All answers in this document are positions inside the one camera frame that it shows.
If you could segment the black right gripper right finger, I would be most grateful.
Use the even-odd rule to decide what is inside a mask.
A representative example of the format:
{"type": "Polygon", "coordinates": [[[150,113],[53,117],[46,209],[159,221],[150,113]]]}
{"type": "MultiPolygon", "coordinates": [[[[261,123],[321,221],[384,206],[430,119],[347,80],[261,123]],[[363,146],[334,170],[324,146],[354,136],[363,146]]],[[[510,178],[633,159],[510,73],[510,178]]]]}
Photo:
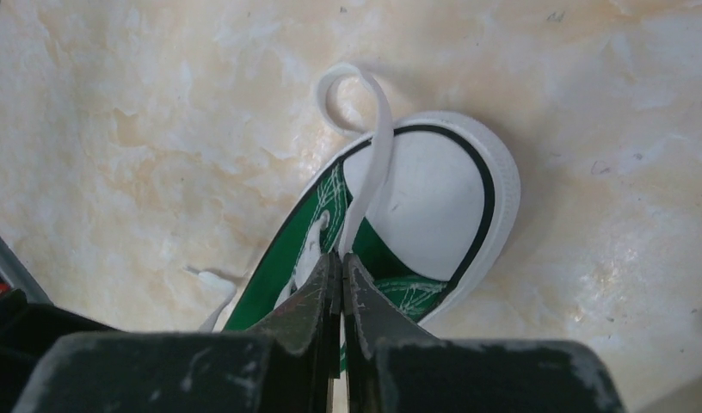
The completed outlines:
{"type": "Polygon", "coordinates": [[[440,339],[343,262],[352,412],[621,412],[602,360],[574,341],[440,339]]]}

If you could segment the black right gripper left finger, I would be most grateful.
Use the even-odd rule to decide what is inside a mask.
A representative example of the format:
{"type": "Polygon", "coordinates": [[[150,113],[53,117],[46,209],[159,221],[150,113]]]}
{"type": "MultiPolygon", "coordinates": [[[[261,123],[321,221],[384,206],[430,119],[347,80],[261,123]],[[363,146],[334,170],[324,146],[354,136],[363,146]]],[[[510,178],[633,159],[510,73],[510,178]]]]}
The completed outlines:
{"type": "Polygon", "coordinates": [[[17,412],[329,412],[339,356],[334,254],[244,331],[80,332],[37,363],[17,412]]]}

